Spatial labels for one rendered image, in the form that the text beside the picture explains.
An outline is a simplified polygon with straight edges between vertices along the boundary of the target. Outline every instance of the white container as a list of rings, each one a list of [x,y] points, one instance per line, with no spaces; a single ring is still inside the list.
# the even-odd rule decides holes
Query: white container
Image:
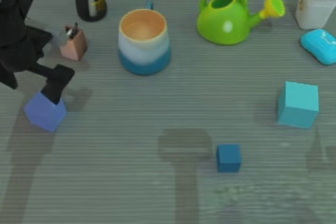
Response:
[[[323,28],[336,6],[336,0],[299,0],[296,20],[301,29]]]

